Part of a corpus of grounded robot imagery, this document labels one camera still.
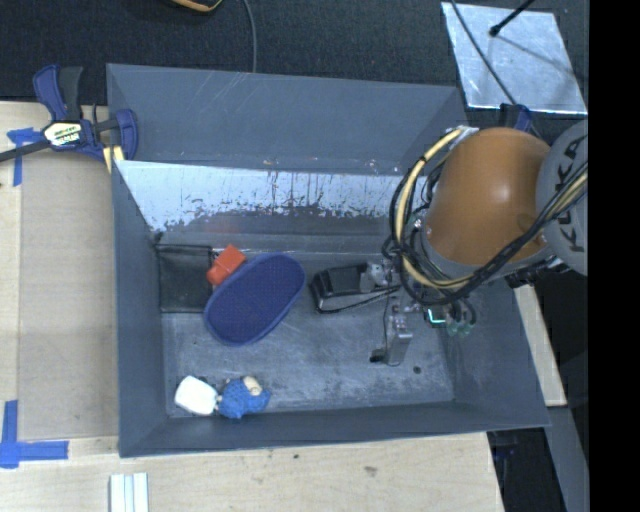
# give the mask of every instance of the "metal rod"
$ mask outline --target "metal rod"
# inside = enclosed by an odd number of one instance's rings
[[[497,25],[494,25],[493,27],[491,27],[491,29],[489,30],[489,35],[491,35],[492,37],[497,36],[498,33],[502,30],[502,28],[507,23],[509,23],[516,16],[518,16],[518,14],[520,14],[522,11],[524,11],[533,2],[535,2],[535,0],[527,0],[520,7],[518,7],[515,11],[513,11],[511,14],[509,14],[509,16],[507,16],[505,19],[503,19],[500,23],[498,23]]]

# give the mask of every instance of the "wooden table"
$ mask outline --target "wooden table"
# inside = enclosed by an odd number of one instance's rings
[[[41,128],[47,121],[39,104],[0,102],[0,151],[12,147],[4,137],[9,129]],[[80,155],[42,153],[25,159],[25,174],[49,158],[85,161]],[[0,164],[0,406],[28,391],[17,385],[21,188],[12,186],[12,176],[13,163]],[[565,405],[535,292],[523,287],[515,296],[545,401]],[[66,350],[74,364],[90,357],[73,344]],[[69,460],[0,469],[0,511],[106,511],[110,475],[138,472],[148,474],[152,512],[504,510],[483,433],[137,459],[120,459],[117,441],[117,436],[72,438]]]

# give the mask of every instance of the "yellow cable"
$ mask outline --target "yellow cable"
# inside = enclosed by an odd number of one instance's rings
[[[402,189],[402,193],[400,195],[400,201],[398,202],[398,208],[397,208],[398,214],[396,215],[396,226],[395,226],[396,238],[398,240],[402,240],[402,233],[404,231],[404,223],[405,223],[404,212],[407,206],[407,201],[409,199],[409,194],[411,192],[413,184],[418,179],[418,175],[420,174],[420,172],[422,171],[422,169],[424,168],[424,166],[429,160],[431,160],[444,146],[449,144],[449,142],[456,139],[461,133],[462,133],[462,130],[458,128],[446,134],[444,137],[438,140],[438,142],[436,142],[433,146],[431,146],[431,148],[429,148],[429,150],[423,155],[423,157],[420,160],[418,160],[415,163],[415,165],[411,169],[409,173],[409,177],[407,178],[407,182],[404,188]],[[411,262],[407,259],[406,256],[402,256],[402,263],[405,269],[407,270],[407,272],[419,283],[425,286],[430,286],[435,288],[441,287],[441,286],[438,286],[436,283],[430,281],[426,277],[424,277],[422,274],[420,274],[413,267],[413,265],[411,265]]]
[[[398,240],[402,240],[402,234],[403,234],[403,231],[404,231],[404,224],[405,224],[404,212],[405,212],[405,209],[406,209],[407,201],[408,201],[409,194],[410,194],[411,188],[413,186],[413,183],[417,180],[418,175],[420,174],[420,172],[424,168],[425,164],[431,158],[433,158],[433,156],[438,151],[440,151],[442,149],[442,147],[444,147],[446,144],[448,144],[451,140],[455,139],[459,135],[460,131],[461,130],[454,130],[454,131],[450,132],[449,134],[447,134],[442,139],[440,139],[436,144],[434,144],[429,149],[429,151],[427,151],[424,154],[423,159],[418,160],[418,162],[416,162],[416,164],[411,169],[409,177],[407,178],[407,182],[406,182],[404,188],[402,189],[402,193],[400,195],[400,201],[398,203],[397,212],[399,212],[400,215],[396,215],[396,226],[395,226],[395,228],[396,228],[396,238]],[[448,154],[443,158],[443,160],[441,160],[440,163],[442,163],[442,161],[444,161],[447,157],[448,157]],[[556,200],[556,204],[551,209],[551,211],[549,212],[549,214],[547,215],[546,218],[547,219],[551,218],[557,212],[562,210],[562,208],[564,208],[567,204],[569,204],[573,199],[575,199],[575,197],[579,193],[579,188],[586,181],[587,181],[587,174],[585,172],[584,175],[580,176],[576,180],[576,182],[573,183],[571,185],[571,187],[564,194],[562,194],[561,197],[559,197]],[[405,270],[409,273],[409,275],[411,277],[413,277],[420,284],[422,284],[424,286],[429,286],[431,288],[457,288],[457,287],[462,286],[464,283],[466,283],[473,276],[472,274],[468,274],[466,276],[463,276],[463,277],[460,277],[460,278],[457,278],[457,279],[449,279],[449,280],[444,280],[444,281],[435,280],[435,279],[431,280],[431,279],[428,279],[427,277],[425,277],[424,275],[422,275],[420,272],[418,272],[418,270],[416,270],[416,268],[411,264],[409,259],[404,255],[402,256],[402,263],[404,265]]]

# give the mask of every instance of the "gray bin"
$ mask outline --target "gray bin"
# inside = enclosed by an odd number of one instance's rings
[[[286,252],[308,282],[380,261],[402,174],[465,123],[456,89],[110,65],[108,95],[140,130],[135,160],[113,170],[121,456],[548,425],[503,282],[474,293],[478,325],[465,338],[412,315],[415,337],[393,368],[369,362],[384,343],[384,300],[320,315],[305,289],[245,347],[203,322],[206,247]],[[220,387],[247,374],[272,393],[263,413],[232,421],[173,404],[186,375]]]

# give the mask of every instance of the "green light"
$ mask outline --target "green light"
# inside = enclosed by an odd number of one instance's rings
[[[429,322],[431,322],[432,324],[443,324],[445,322],[445,320],[436,320],[435,318],[433,318],[431,309],[427,309],[427,313],[429,313]]]

